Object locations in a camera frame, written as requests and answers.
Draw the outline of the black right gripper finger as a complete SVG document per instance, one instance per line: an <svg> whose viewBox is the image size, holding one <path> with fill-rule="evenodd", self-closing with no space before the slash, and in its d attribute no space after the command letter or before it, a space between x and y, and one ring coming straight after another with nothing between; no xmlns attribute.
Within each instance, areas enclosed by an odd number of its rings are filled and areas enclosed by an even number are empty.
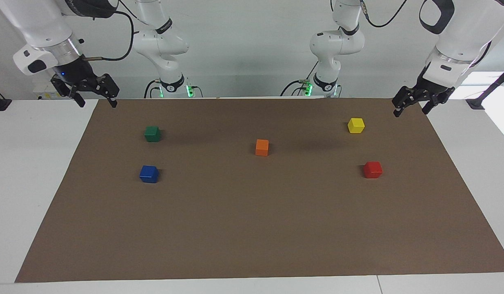
<svg viewBox="0 0 504 294"><path fill-rule="evenodd" d="M85 101L80 93L78 93L75 86L71 86L69 88L69 86L58 77L52 77L51 84L61 97L68 97L69 99L74 100L81 108L84 107Z"/></svg>
<svg viewBox="0 0 504 294"><path fill-rule="evenodd" d="M113 78L108 73L105 73L98 76L95 81L96 85L94 86L94 93L106 98L110 106L112 108L116 108L118 105L116 97L118 96L120 89L114 82Z"/></svg>

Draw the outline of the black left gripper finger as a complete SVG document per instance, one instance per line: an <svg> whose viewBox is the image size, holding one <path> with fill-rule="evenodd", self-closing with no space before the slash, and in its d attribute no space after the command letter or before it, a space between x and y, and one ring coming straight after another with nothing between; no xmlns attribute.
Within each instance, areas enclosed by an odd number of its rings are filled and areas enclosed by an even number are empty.
<svg viewBox="0 0 504 294"><path fill-rule="evenodd" d="M396 93L396 95L392 98L392 104L394 105L394 116L398 118L402 114L403 110L405 110L405 108L419 102L420 97L422 97L421 89L402 86Z"/></svg>
<svg viewBox="0 0 504 294"><path fill-rule="evenodd" d="M448 99L454 91L455 87L452 87L442 93L432 95L422 108L423 114L427 115L434 107L438 106L439 104L445 104L446 102L448 102Z"/></svg>

